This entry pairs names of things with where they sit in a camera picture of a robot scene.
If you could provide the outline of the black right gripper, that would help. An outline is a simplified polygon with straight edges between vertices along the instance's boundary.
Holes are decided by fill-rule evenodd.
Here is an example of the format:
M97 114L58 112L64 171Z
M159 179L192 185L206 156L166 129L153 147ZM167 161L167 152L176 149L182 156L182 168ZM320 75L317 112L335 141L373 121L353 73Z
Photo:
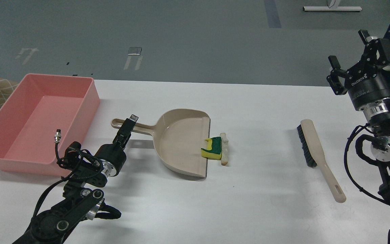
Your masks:
M390 40L373 37L367 30L359 30L364 51L359 60L359 70L374 69L390 72ZM326 77L335 95L349 94L356 111L365 117L388 113L390 108L390 88L381 73L361 72L356 77L356 68L341 68L336 56L328 56L332 67Z

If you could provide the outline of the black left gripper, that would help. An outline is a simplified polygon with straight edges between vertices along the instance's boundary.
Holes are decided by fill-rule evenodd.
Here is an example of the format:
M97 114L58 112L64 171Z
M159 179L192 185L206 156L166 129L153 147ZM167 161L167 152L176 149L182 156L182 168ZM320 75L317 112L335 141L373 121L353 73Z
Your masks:
M127 118L117 131L113 144L102 145L95 154L96 158L110 165L110 177L117 176L126 162L127 156L124 150L138 119L136 115Z

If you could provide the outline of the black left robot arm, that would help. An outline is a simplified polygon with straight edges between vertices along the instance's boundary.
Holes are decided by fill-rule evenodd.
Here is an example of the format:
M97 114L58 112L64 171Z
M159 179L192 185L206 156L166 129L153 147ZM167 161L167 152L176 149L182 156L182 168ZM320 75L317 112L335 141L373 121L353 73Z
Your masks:
M58 143L61 131L55 134L57 164L70 173L49 186L39 197L25 233L15 244L63 244L78 224L95 218L113 220L121 212L106 204L102 188L109 177L121 171L127 156L125 147L129 142L138 117L131 115L122 122L112 143L102 145L95 154L82 149L79 142L72 142L60 157ZM48 210L40 208L50 191L64 183L63 200Z

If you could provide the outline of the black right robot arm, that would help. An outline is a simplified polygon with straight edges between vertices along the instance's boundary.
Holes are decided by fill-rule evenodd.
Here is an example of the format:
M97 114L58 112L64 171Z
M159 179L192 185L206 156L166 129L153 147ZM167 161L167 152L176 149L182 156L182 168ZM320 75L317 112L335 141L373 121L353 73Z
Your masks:
M353 107L364 113L365 125L358 125L348 138L344 153L345 170L352 183L365 195L390 206L390 88L382 71L390 67L390 41L359 30L364 44L360 60L344 70L336 56L329 56L331 65L327 82L335 95L351 99ZM355 143L356 155L376 166L381 176L378 196L361 187L348 167L348 150Z

